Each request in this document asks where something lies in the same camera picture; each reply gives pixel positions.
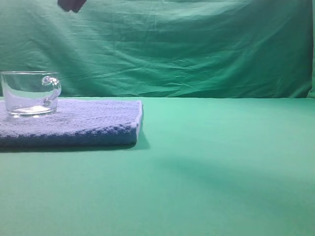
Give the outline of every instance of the green backdrop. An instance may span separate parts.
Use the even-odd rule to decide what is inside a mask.
[[[312,0],[1,0],[0,71],[61,73],[63,96],[306,97]]]

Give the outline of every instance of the folded towel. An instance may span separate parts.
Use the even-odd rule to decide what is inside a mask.
[[[136,143],[141,101],[60,99],[55,114],[15,118],[0,102],[0,147],[114,146]]]

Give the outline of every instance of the glass mug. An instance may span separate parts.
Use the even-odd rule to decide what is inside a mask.
[[[2,92],[6,110],[11,115],[40,116],[57,110],[61,85],[57,72],[1,72]]]

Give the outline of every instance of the dark object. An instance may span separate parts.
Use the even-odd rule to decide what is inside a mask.
[[[73,11],[78,13],[87,0],[58,0],[58,5],[64,11]]]

